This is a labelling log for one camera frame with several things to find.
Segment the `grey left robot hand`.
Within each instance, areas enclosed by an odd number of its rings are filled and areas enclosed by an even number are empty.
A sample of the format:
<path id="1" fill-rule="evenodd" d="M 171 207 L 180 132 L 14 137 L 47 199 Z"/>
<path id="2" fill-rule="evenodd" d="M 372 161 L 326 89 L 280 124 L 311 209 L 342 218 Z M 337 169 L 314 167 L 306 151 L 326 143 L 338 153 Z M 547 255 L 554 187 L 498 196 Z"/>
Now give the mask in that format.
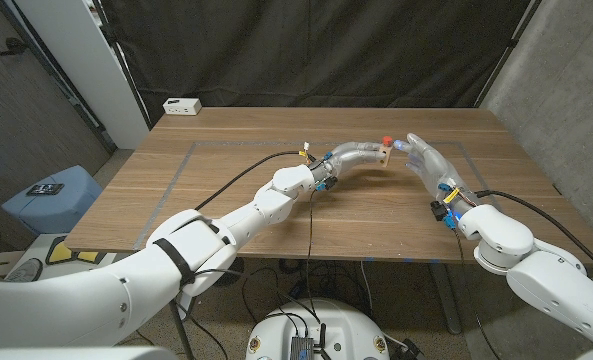
<path id="1" fill-rule="evenodd" d="M 312 165 L 311 172 L 314 180 L 320 182 L 329 177 L 338 177 L 354 166 L 381 162 L 385 158 L 380 143 L 347 142 L 334 148 L 321 162 Z"/>

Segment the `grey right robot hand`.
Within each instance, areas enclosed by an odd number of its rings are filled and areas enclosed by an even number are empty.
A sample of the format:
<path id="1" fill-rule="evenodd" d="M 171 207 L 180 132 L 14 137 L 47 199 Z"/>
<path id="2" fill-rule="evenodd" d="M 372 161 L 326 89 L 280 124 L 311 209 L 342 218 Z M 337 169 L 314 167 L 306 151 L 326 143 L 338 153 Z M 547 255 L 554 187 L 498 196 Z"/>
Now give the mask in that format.
<path id="1" fill-rule="evenodd" d="M 406 166 L 420 177 L 435 200 L 443 201 L 458 189 L 459 193 L 449 202 L 457 211 L 466 212 L 481 204 L 454 166 L 419 136 L 409 133 L 406 141 L 395 140 L 394 148 L 408 154 Z"/>

